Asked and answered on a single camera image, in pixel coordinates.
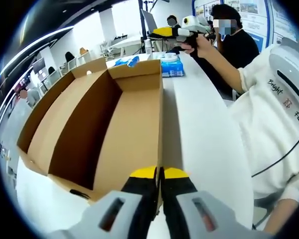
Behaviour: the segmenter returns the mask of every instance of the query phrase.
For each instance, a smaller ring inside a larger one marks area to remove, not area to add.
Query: desk
[[[120,41],[120,42],[110,46],[110,48],[120,48],[121,49],[121,57],[123,57],[125,47],[138,45],[138,44],[141,44],[141,36],[140,35],[129,37],[123,41]]]
[[[141,54],[141,60],[149,55]],[[181,54],[185,77],[164,78],[164,164],[186,171],[198,190],[206,190],[232,208],[236,219],[251,227],[251,175],[239,135],[217,90],[188,55]],[[108,67],[114,60],[107,62]],[[81,219],[87,202],[49,178],[18,165],[17,195],[23,211],[45,233],[66,229]],[[169,238],[162,207],[148,238]]]

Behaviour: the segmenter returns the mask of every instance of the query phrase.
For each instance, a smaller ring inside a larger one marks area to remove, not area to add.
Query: black shirt
[[[222,46],[222,55],[235,68],[247,66],[259,55],[254,39],[242,29],[232,36],[226,35]]]

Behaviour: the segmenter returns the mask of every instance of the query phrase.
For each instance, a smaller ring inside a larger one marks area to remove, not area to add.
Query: ceiling light
[[[2,75],[2,73],[14,62],[16,61],[17,58],[19,58],[23,53],[25,53],[27,50],[29,50],[31,47],[35,46],[36,44],[38,44],[39,42],[55,35],[55,34],[58,34],[60,32],[63,32],[63,31],[67,31],[67,30],[70,30],[72,29],[74,26],[69,26],[69,27],[66,27],[66,28],[62,28],[62,29],[59,29],[57,31],[54,31],[52,33],[49,33],[37,40],[35,40],[34,42],[32,42],[31,44],[27,45],[25,48],[23,48],[21,51],[19,51],[6,65],[5,67],[1,70],[0,72],[0,76]]]

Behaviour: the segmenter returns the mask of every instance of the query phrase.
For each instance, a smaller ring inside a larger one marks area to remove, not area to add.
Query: hand
[[[210,49],[213,49],[213,46],[203,35],[198,35],[196,41],[197,41],[197,55],[200,58],[204,58],[206,53]],[[190,54],[195,50],[194,48],[192,48],[190,45],[186,43],[182,43],[181,48],[183,48],[185,50],[185,53],[187,54]]]

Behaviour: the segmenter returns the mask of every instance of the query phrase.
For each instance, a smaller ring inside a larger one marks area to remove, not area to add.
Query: window
[[[117,36],[142,32],[138,0],[127,0],[113,5],[112,14]]]
[[[76,45],[85,49],[94,49],[104,41],[100,14],[96,12],[74,25],[73,34]]]

